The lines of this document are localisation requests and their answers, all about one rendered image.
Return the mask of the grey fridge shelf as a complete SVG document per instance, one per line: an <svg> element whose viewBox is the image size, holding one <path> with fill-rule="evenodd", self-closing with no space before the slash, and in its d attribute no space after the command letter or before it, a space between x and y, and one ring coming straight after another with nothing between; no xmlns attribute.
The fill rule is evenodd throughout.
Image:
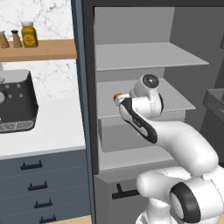
<svg viewBox="0 0 224 224"><path fill-rule="evenodd" d="M95 56L97 71L208 65L170 42L97 45Z"/></svg>
<svg viewBox="0 0 224 224"><path fill-rule="evenodd" d="M99 118L119 117L114 103L114 94L127 94L136 84L136 80L119 80L97 83L97 111ZM159 79L159 93L164 100L164 112L192 110L195 107L167 80Z"/></svg>

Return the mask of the grey fridge crisper drawer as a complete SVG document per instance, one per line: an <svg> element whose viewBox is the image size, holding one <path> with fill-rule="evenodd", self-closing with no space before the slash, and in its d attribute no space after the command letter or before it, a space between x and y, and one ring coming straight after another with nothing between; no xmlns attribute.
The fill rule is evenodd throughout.
<svg viewBox="0 0 224 224"><path fill-rule="evenodd" d="M152 146L121 117L98 120L99 137L103 152L125 151Z"/></svg>

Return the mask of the blue-grey tall side panel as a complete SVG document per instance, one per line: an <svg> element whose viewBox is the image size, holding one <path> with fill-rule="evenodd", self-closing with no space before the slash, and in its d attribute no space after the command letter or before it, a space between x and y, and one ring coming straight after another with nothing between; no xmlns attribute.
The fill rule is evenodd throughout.
<svg viewBox="0 0 224 224"><path fill-rule="evenodd" d="M87 158L87 177L89 185L89 202L92 224L95 221L95 197L94 197L94 184L91 163L91 147L89 135L89 121L88 121L88 91L86 80L86 62L85 62L85 49L84 49L84 32L83 32L83 19L82 19L82 6L81 0L71 0L72 14L73 14L73 35L77 52L77 75L80 95L80 109L82 115L82 123L86 144L86 158Z"/></svg>

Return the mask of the dark grey open fridge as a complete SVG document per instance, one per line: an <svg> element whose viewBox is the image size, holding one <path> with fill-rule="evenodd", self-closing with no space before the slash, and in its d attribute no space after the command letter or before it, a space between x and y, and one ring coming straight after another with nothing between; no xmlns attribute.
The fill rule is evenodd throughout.
<svg viewBox="0 0 224 224"><path fill-rule="evenodd" d="M158 80L164 78L195 109L172 112L164 112L163 109L155 120L186 123L204 137L201 125L207 108L203 101L206 91L215 80L212 76L215 68L210 65L214 62L212 54L221 58L214 43L217 38L213 36L213 32L219 32L212 27L209 13L217 7L224 7L224 0L81 0L81 6L95 210L95 175L100 172L133 166L149 166L156 170L178 164L166 150L155 144L103 152L99 137L98 120L101 118L97 111L97 83L138 81L145 74L153 74ZM160 42L170 42L208 62L208 65L96 70L97 45Z"/></svg>

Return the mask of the blue-grey drawer front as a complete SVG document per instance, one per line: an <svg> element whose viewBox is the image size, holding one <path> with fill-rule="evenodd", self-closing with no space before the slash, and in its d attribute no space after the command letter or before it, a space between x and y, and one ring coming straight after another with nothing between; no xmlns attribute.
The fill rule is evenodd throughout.
<svg viewBox="0 0 224 224"><path fill-rule="evenodd" d="M41 160L42 167L31 170L20 169L23 163L27 165L37 164ZM16 177L20 175L38 172L49 172L60 169L73 168L86 165L86 152L84 150L72 150L53 154L45 154L32 157L20 157L0 160L0 178Z"/></svg>
<svg viewBox="0 0 224 224"><path fill-rule="evenodd" d="M30 183L34 186L48 184L46 189L37 191L28 191ZM31 193L42 193L47 190L58 190L70 186L83 186L88 183L86 177L70 177L66 174L50 175L50 176L34 176L33 178L4 178L0 180L0 199L7 199L17 196L28 195Z"/></svg>
<svg viewBox="0 0 224 224"><path fill-rule="evenodd" d="M80 211L75 206L67 206L57 209L47 209L42 212L29 212L21 213L17 215L10 215L0 218L0 224L39 224L41 216L51 218L55 214L56 221L62 221L66 219L76 218L84 215L89 215L89 211Z"/></svg>
<svg viewBox="0 0 224 224"><path fill-rule="evenodd" d="M49 199L52 200L52 206L42 208L52 208L84 202L88 200L88 194L82 190L70 188L66 190L36 193L10 199L0 199L0 216L38 211L42 208L34 208L36 201L40 204L48 202Z"/></svg>

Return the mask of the grey freezer drawer front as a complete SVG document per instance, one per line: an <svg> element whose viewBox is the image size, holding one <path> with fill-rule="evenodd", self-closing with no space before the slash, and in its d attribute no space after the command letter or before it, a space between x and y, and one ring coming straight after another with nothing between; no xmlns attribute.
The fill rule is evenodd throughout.
<svg viewBox="0 0 224 224"><path fill-rule="evenodd" d="M134 197L112 200L111 193L116 184L123 189L137 189L137 176L153 170L149 166L133 166L101 171L94 176L96 224L135 224L138 215L146 208L149 200L139 194Z"/></svg>

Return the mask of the black coffee machine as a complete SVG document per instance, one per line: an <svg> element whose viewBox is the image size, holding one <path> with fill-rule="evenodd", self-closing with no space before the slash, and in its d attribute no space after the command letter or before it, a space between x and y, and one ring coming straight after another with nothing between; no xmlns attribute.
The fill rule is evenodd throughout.
<svg viewBox="0 0 224 224"><path fill-rule="evenodd" d="M38 111L31 72L0 71L0 134L33 129Z"/></svg>

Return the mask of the grey fridge door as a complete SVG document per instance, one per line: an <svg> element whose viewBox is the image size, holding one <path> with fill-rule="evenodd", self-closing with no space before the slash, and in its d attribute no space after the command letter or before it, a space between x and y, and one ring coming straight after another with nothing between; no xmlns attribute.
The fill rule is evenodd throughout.
<svg viewBox="0 0 224 224"><path fill-rule="evenodd" d="M219 33L213 36L220 59L212 54L215 71L212 76L214 84L206 91L203 104L206 115L201 125L201 132L219 154L224 154L224 7L217 7L210 12L212 27Z"/></svg>

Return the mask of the yellow mustard jar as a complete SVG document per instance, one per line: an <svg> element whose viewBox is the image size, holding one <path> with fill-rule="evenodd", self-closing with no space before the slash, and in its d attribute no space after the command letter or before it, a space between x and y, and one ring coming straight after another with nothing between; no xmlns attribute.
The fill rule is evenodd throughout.
<svg viewBox="0 0 224 224"><path fill-rule="evenodd" d="M22 37L24 42L24 47L37 47L39 45L37 33L33 27L32 21L23 21L22 25Z"/></svg>

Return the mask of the brown shaker black top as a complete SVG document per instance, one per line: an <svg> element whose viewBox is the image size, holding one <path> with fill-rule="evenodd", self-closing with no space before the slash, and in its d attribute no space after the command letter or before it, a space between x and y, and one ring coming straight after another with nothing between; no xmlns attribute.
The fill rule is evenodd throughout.
<svg viewBox="0 0 224 224"><path fill-rule="evenodd" d="M22 46L22 42L18 36L18 30L12 30L12 37L13 37L13 45L15 48L20 48Z"/></svg>

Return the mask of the brown shaker white top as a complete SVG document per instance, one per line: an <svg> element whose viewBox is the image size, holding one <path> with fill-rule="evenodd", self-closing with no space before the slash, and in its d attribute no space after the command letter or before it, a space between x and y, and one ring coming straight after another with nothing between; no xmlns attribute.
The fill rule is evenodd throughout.
<svg viewBox="0 0 224 224"><path fill-rule="evenodd" d="M0 31L0 46L2 48L9 48L10 47L4 31Z"/></svg>

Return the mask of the wooden wall shelf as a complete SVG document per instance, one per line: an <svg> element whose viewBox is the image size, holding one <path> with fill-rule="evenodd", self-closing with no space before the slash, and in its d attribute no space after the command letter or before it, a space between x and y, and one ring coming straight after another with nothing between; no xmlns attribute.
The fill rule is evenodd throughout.
<svg viewBox="0 0 224 224"><path fill-rule="evenodd" d="M76 59L77 53L73 39L40 40L38 47L15 48L9 42L9 48L0 47L0 62L70 60Z"/></svg>

